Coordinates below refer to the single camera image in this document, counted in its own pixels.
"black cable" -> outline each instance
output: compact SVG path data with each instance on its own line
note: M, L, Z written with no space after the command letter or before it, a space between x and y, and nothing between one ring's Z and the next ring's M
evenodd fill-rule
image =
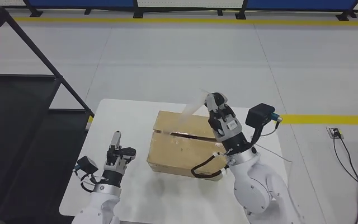
M85 174L85 175L81 178L81 187L82 187L83 190L85 190L85 191L87 191L87 192L89 192L89 193L92 193L93 190L90 190L90 189L86 188L86 187L84 186L83 182L82 182L86 177L88 177L88 174Z
M195 172L195 170L201 168L202 166L205 166L206 164L208 164L208 163L209 163L211 160L213 160L214 158L215 158L215 156L212 155L212 156L210 156L206 161L202 162L201 164L199 164L199 165L197 165L197 166L194 166L194 167L191 169L192 175L193 175L194 177L196 177L196 178L214 178L214 177L220 175L220 174L222 173L221 170L219 170L219 171L217 171L217 172L215 172L215 173L213 173L213 174L197 174L197 173Z
M343 167L343 169L345 169L345 171L346 171L356 182L358 182L358 180L355 179L355 178L351 175L350 172L348 172L348 170L347 170L346 167L342 164L340 158L338 157L337 150L336 150L336 142L335 142L335 137L334 137L334 136L333 136L333 148L335 149L335 154L336 154L337 159L338 159L338 161L340 162L341 166Z
M349 158L349 163L350 163L350 165L351 165L351 167L352 167L352 170L353 170L353 172L354 172L354 174L356 175L356 178L357 178L357 180L358 180L357 172L356 172L356 170L354 169L353 164L352 164L351 154L349 153L348 148L346 147L346 144L345 144L345 142L343 141L342 137L341 137L340 135L339 135L338 137L339 137L340 140L342 141L343 146L345 147L345 149L346 149L346 151L347 151L348 158Z

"yellow floor line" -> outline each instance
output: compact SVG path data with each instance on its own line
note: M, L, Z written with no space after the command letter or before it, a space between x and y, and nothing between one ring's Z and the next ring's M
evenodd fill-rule
M234 18L60 18L15 17L17 22L76 22L76 23L205 23L205 24L257 24L304 26L358 26L358 21L306 21L306 20L236 20Z
M358 125L358 116L342 115L299 115L283 114L282 124L346 124ZM93 118L90 117L88 122L91 123Z

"white table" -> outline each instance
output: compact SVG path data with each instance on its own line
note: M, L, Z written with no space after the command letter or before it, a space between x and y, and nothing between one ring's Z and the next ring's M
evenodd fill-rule
M79 157L87 155L93 159L99 168L96 173L101 175L106 151L117 130L122 132L121 145L136 149L136 159L128 165L121 182L121 201L115 207L115 214L120 220L155 224L248 223L243 208L235 199L234 177L230 171L220 181L214 182L153 172L147 164L158 112L181 112L184 107L185 104L104 99L97 109ZM248 109L232 109L242 122L243 133L249 140L253 129L244 124ZM209 116L204 106L195 114ZM273 129L274 124L269 123L263 133ZM276 133L262 137L258 144L281 155ZM257 149L262 155L261 160L286 180L283 160L259 147ZM79 180L72 175L60 213L75 216L89 199L90 194L82 190Z

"brown cardboard box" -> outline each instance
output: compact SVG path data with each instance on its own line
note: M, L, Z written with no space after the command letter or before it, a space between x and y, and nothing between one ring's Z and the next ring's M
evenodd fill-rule
M174 136L163 133L177 123L179 113L160 111L156 123L147 162L155 172L166 172L190 176L191 169L207 160L214 152L225 152L221 143L215 142L213 131L208 124L208 117L192 115L185 124L181 124ZM218 156L196 172L212 174L226 164L224 156ZM219 175L210 180L219 180Z

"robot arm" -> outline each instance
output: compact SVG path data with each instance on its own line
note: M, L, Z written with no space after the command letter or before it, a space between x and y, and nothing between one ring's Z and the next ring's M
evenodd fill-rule
M234 194L243 206L250 223L291 224L303 223L281 176L260 161L260 153L254 144L260 138L263 127L271 120L282 119L275 108L259 104L248 112L246 124L255 129L251 142L242 133L242 126L233 110L220 93L208 94L205 106L209 111L209 124L215 138L226 150L228 166L235 177ZM205 175L192 173L199 178Z
M75 216L72 224L119 224L119 218L114 215L113 208L120 201L120 184L127 164L135 159L136 155L135 149L120 146L120 138L121 133L115 132L107 151L107 161L104 165L102 179L96 182L89 205ZM83 163L80 160L79 166L76 166L75 169L82 169L87 174L89 174L89 170L92 173L97 170L97 168L93 168L92 163L87 167L81 167L80 164Z

